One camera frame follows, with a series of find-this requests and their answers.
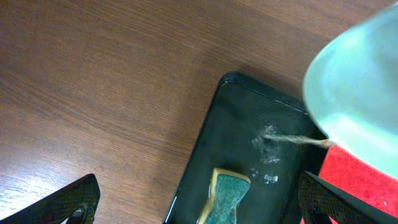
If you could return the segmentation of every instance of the scouring pad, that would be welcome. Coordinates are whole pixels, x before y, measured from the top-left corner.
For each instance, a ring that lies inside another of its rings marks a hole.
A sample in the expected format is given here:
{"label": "scouring pad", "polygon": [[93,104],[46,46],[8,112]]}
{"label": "scouring pad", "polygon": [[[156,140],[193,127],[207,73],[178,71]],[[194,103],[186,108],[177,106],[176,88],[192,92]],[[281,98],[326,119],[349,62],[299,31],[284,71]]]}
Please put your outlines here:
{"label": "scouring pad", "polygon": [[200,214],[198,224],[235,224],[236,207],[249,188],[249,177],[214,168],[210,195]]}

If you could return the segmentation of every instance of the black tray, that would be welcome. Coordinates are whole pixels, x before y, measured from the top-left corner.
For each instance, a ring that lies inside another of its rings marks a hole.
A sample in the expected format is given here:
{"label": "black tray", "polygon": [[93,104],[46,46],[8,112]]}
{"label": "black tray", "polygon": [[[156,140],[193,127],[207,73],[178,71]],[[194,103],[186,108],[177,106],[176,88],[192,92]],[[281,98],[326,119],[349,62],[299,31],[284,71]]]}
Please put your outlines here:
{"label": "black tray", "polygon": [[164,223],[197,222],[214,167],[251,179],[238,207],[238,224],[300,223],[299,175],[305,170],[318,174],[326,150],[265,140],[260,137],[263,132],[324,138],[299,100],[241,73],[227,73],[218,84]]}

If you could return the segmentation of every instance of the red cloth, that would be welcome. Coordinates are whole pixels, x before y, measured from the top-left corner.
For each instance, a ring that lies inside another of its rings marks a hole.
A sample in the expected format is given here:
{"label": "red cloth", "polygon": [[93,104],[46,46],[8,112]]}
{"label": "red cloth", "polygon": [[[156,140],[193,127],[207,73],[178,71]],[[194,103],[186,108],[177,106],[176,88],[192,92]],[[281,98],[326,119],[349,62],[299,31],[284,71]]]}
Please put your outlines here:
{"label": "red cloth", "polygon": [[398,218],[398,180],[361,162],[338,146],[329,148],[323,180]]}

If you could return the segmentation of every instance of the wood grain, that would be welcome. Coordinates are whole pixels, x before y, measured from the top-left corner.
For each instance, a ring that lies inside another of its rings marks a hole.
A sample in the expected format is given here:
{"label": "wood grain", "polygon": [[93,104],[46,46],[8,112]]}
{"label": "wood grain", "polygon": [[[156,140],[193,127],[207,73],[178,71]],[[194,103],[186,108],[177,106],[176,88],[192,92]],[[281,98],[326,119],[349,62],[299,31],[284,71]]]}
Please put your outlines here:
{"label": "wood grain", "polygon": [[300,97],[317,52],[392,2],[2,1],[0,219],[92,172],[96,223],[160,223],[224,73]]}

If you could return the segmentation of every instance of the white kettle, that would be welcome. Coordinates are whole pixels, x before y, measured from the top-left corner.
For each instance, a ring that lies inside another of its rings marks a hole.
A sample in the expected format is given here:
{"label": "white kettle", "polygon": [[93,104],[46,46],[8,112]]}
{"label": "white kettle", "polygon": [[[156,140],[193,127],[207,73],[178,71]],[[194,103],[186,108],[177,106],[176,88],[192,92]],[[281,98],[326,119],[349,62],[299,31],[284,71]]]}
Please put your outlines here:
{"label": "white kettle", "polygon": [[398,6],[330,42],[308,68],[303,98],[332,141],[398,178]]}

